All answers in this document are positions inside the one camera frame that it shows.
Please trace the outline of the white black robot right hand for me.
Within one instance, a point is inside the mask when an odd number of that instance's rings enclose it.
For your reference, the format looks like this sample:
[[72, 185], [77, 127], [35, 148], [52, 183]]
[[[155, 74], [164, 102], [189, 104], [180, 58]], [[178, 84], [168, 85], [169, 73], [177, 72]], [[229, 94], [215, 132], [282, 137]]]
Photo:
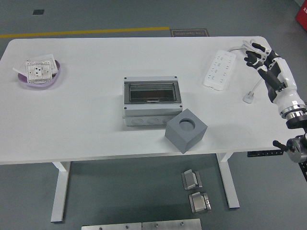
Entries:
[[254, 68], [264, 79], [269, 100], [277, 105], [280, 115], [285, 118], [292, 111], [305, 114], [305, 103], [297, 93], [296, 82], [285, 59], [253, 40], [244, 41], [243, 46], [247, 54], [244, 58], [246, 65]]

